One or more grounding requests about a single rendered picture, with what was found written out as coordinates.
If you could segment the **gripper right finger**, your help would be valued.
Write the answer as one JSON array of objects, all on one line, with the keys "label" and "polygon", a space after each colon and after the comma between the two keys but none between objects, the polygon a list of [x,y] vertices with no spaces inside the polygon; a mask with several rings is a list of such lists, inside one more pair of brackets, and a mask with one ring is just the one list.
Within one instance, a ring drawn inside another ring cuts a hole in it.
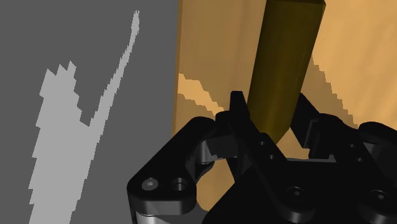
[{"label": "gripper right finger", "polygon": [[397,130],[379,122],[352,128],[303,94],[290,127],[326,167],[315,196],[324,224],[397,224]]}]

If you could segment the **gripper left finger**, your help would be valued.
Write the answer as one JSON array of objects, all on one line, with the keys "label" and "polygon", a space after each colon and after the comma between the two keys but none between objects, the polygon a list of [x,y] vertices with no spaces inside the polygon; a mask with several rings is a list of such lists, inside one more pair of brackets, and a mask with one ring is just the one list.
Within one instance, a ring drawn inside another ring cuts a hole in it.
[{"label": "gripper left finger", "polygon": [[[197,183],[226,159],[232,187],[209,210]],[[288,164],[250,119],[240,91],[215,118],[192,118],[127,184],[132,224],[302,224],[305,191],[284,176]]]}]

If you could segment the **olive yellow rectangular block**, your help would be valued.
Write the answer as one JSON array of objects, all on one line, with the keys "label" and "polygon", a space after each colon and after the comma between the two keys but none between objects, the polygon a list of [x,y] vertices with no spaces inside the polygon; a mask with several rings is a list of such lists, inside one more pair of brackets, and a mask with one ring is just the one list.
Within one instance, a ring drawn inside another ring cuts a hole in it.
[{"label": "olive yellow rectangular block", "polygon": [[247,106],[275,143],[291,124],[325,8],[325,0],[266,2]]}]

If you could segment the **light wooden table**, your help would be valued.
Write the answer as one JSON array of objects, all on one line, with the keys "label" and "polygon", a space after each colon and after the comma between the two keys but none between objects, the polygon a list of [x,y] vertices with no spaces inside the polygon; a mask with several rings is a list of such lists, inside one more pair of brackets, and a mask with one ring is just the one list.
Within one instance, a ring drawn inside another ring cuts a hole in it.
[{"label": "light wooden table", "polygon": [[[181,0],[172,131],[248,93],[266,0]],[[351,127],[397,130],[397,0],[325,0],[302,91]]]}]

